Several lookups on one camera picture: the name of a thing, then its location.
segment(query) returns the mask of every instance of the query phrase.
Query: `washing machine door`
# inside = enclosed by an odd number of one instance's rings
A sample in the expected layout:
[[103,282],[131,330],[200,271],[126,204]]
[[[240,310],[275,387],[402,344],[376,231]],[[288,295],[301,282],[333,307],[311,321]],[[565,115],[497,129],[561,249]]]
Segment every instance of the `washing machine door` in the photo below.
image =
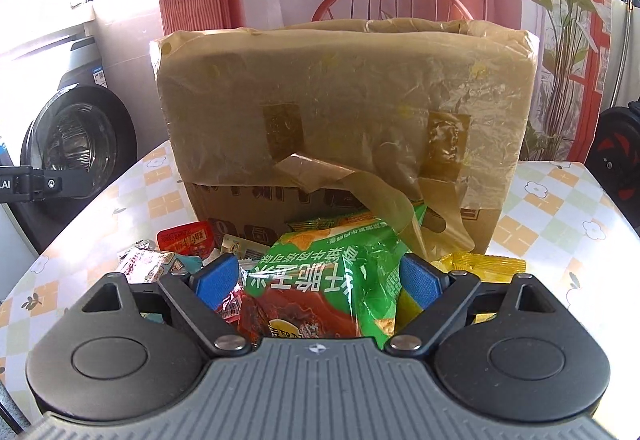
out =
[[85,198],[13,204],[12,211],[39,253],[104,188],[136,163],[138,146],[124,104],[103,86],[75,84],[58,91],[31,124],[21,165],[85,169],[93,189]]
[[25,137],[20,162],[41,169],[85,169],[95,197],[137,160],[133,123],[103,86],[63,88],[44,106]]

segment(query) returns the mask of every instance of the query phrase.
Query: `yellow snack bag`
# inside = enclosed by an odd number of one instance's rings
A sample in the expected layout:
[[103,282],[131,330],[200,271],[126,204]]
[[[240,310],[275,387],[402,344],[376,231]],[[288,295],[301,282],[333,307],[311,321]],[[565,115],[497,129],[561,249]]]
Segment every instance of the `yellow snack bag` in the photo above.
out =
[[527,262],[518,258],[503,256],[485,256],[471,252],[454,252],[440,261],[431,262],[443,272],[466,270],[476,274],[482,281],[494,283],[510,283],[514,274],[524,272]]

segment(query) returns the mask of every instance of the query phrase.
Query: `gray gripper base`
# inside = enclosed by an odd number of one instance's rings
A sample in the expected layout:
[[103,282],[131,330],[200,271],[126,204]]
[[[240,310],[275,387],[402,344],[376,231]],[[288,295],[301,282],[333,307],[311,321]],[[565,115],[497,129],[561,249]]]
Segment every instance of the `gray gripper base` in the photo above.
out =
[[612,439],[587,417],[517,426],[478,416],[451,400],[422,363],[390,357],[371,339],[265,339],[254,353],[212,362],[194,390],[168,409],[116,425],[49,415],[24,438]]

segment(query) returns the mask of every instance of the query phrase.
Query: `red sauce packet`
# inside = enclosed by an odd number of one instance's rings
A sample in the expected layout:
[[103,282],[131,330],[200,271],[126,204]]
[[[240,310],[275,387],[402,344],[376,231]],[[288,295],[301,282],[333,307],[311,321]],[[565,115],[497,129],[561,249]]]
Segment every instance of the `red sauce packet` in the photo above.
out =
[[158,248],[206,260],[216,246],[216,233],[209,222],[194,222],[158,232]]

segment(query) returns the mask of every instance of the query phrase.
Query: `checkered tablecloth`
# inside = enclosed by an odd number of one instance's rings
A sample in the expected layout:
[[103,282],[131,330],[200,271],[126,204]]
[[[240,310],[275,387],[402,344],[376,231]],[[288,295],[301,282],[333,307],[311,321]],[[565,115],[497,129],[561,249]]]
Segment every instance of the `checkered tablecloth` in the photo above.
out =
[[[195,220],[168,142],[98,196],[38,258],[0,306],[0,379],[31,420],[28,351],[137,240]],[[640,435],[636,293],[640,239],[578,163],[516,169],[489,254],[527,260],[606,351],[611,382],[596,419],[621,440]]]

